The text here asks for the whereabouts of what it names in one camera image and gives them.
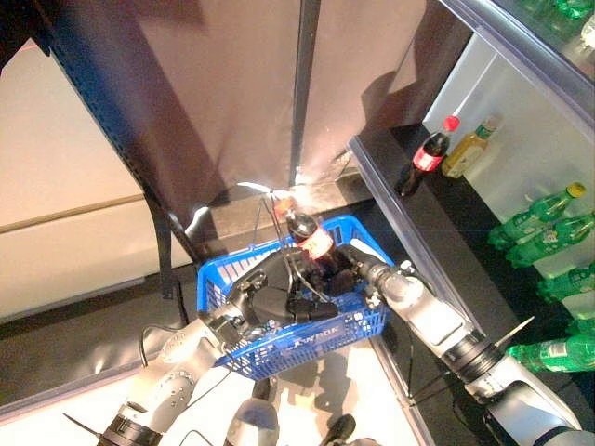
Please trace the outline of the robot right hand black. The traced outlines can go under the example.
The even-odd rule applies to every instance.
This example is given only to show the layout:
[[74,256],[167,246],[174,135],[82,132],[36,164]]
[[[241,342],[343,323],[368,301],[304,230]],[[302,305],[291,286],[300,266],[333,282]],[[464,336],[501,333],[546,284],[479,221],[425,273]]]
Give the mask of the robot right hand black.
[[323,291],[331,296],[351,291],[359,277],[356,266],[368,257],[369,254],[351,244],[332,247],[318,260],[322,268]]

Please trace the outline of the robot left hand black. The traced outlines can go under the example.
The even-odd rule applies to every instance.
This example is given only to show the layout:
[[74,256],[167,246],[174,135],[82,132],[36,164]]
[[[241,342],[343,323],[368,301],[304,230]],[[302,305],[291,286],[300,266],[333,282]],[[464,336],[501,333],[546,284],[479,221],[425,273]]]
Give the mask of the robot left hand black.
[[285,326],[335,318],[337,305],[319,297],[310,280],[317,273],[315,263],[300,248],[272,252],[235,281],[228,302],[250,327],[268,321]]

